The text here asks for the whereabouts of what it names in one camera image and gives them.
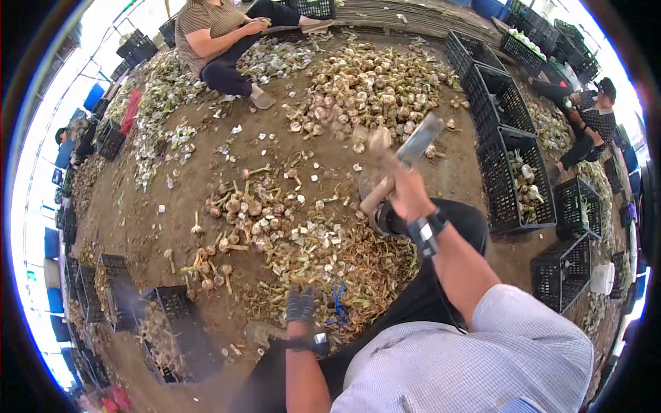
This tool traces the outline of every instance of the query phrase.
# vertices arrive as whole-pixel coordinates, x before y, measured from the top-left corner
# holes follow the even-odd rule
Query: white bucket
[[[590,276],[590,291],[595,294],[610,294],[615,282],[615,264],[597,265]]]

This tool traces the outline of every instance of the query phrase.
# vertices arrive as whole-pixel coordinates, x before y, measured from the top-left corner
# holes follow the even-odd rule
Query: brown striped shirt
[[[234,7],[232,0],[221,0],[220,6],[188,0],[176,17],[176,46],[181,57],[190,66],[190,70],[199,77],[204,66],[220,56],[224,50],[208,57],[200,57],[190,47],[186,35],[197,30],[211,28],[211,38],[213,39],[225,36],[238,29],[243,23],[244,14]]]

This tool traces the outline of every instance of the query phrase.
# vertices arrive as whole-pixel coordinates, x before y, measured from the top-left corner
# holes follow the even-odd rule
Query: woman
[[[256,0],[247,15],[232,0],[188,0],[176,18],[175,40],[193,73],[220,93],[250,96],[259,109],[273,99],[237,71],[237,60],[273,26],[300,26],[303,33],[329,27],[333,20],[315,20],[273,3]]]

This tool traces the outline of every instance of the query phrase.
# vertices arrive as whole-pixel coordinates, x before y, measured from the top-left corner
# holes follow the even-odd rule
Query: black glove
[[[287,322],[301,321],[312,324],[315,312],[314,299],[312,287],[299,291],[298,285],[292,285],[287,297]]]

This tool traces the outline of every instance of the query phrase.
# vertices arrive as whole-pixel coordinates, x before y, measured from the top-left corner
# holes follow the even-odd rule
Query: light blue checkered shirt
[[[381,332],[352,360],[331,412],[575,412],[592,343],[511,285],[492,287],[468,334],[436,322]]]

